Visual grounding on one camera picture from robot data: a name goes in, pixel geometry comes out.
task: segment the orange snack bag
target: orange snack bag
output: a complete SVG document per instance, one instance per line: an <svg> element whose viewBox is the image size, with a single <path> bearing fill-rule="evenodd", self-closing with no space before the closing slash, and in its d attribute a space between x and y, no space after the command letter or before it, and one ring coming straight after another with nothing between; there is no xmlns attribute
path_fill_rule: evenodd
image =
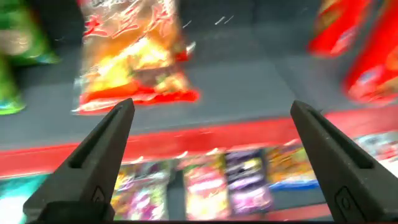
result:
<svg viewBox="0 0 398 224"><path fill-rule="evenodd" d="M195 101L176 64L187 54L174 0L82 0L85 16L78 114L135 104Z"/></svg>

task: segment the purple snack bag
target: purple snack bag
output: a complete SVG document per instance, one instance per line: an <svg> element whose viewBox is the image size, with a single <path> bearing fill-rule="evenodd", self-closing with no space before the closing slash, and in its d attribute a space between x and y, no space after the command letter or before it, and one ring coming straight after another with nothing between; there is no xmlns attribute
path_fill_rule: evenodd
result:
<svg viewBox="0 0 398 224"><path fill-rule="evenodd" d="M245 177L240 180L235 180L234 182L232 182L228 185L228 188L230 190L242 190L243 188L247 187L248 185L256 184L258 182L265 184L263 175L255 174L250 177Z"/></svg>
<svg viewBox="0 0 398 224"><path fill-rule="evenodd" d="M231 204L235 214L249 214L266 210L271 206L272 198L266 185L236 190L231 195Z"/></svg>
<svg viewBox="0 0 398 224"><path fill-rule="evenodd" d="M239 160L239 159L250 159L258 156L258 150L249 150L249 151L239 151L239 152L230 152L225 155L225 159L227 161Z"/></svg>
<svg viewBox="0 0 398 224"><path fill-rule="evenodd" d="M239 163L227 162L226 174L228 176L228 182L261 172L262 160L258 157Z"/></svg>

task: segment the gray shelf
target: gray shelf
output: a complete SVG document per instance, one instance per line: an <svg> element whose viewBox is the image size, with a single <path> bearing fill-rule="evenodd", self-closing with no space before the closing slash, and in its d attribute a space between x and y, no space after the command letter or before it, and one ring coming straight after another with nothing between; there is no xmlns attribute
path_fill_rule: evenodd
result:
<svg viewBox="0 0 398 224"><path fill-rule="evenodd" d="M27 108L0 117L1 150L78 142L101 119L70 112L81 62L78 8L70 0L61 7L31 2L43 11L44 29L62 62L17 71ZM334 60L305 51L318 6L311 0L182 1L182 24L191 21L184 33L197 43L194 58L183 66L201 99L139 107L131 134L288 116L294 99L320 110L359 108L340 90L358 50ZM54 8L66 11L69 19L61 19Z"/></svg>

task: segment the plastic packaging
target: plastic packaging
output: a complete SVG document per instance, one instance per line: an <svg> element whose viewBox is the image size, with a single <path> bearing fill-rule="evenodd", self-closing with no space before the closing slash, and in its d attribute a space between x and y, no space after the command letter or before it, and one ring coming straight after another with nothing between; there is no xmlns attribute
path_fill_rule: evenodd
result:
<svg viewBox="0 0 398 224"><path fill-rule="evenodd" d="M346 94L384 106L398 96L398 1L386 1L369 40L346 77Z"/></svg>
<svg viewBox="0 0 398 224"><path fill-rule="evenodd" d="M266 157L270 189L312 189L319 186L302 146L268 148Z"/></svg>
<svg viewBox="0 0 398 224"><path fill-rule="evenodd" d="M323 0L309 51L322 57L341 55L352 44L370 0Z"/></svg>
<svg viewBox="0 0 398 224"><path fill-rule="evenodd" d="M176 64L185 54L174 0L81 0L86 31L76 79L79 114L109 111L117 102L195 101Z"/></svg>
<svg viewBox="0 0 398 224"><path fill-rule="evenodd" d="M271 193L267 186L259 182L260 186L253 186L231 193L232 207L235 214L250 214L267 210L272 204Z"/></svg>
<svg viewBox="0 0 398 224"><path fill-rule="evenodd" d="M0 2L0 50L14 65L58 62L24 0Z"/></svg>
<svg viewBox="0 0 398 224"><path fill-rule="evenodd" d="M133 186L167 184L171 170L170 161L122 165L116 179L115 191L128 190Z"/></svg>
<svg viewBox="0 0 398 224"><path fill-rule="evenodd" d="M121 166L111 199L115 220L166 220L170 171L170 161Z"/></svg>
<svg viewBox="0 0 398 224"><path fill-rule="evenodd" d="M0 55L0 115L17 113L24 108L14 77Z"/></svg>
<svg viewBox="0 0 398 224"><path fill-rule="evenodd" d="M188 220L222 220L231 214L228 189L218 162L189 165L183 170Z"/></svg>
<svg viewBox="0 0 398 224"><path fill-rule="evenodd" d="M235 215L266 211L272 205L261 151L225 155L231 207Z"/></svg>

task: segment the green snack bag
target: green snack bag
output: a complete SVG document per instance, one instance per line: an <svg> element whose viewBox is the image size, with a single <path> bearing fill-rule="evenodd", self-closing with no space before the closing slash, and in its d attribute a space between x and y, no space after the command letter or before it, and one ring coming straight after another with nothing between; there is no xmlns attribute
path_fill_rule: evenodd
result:
<svg viewBox="0 0 398 224"><path fill-rule="evenodd" d="M23 0L0 1L0 50L13 65L58 62Z"/></svg>
<svg viewBox="0 0 398 224"><path fill-rule="evenodd" d="M15 81L4 58L0 57L0 115L13 114L25 108Z"/></svg>

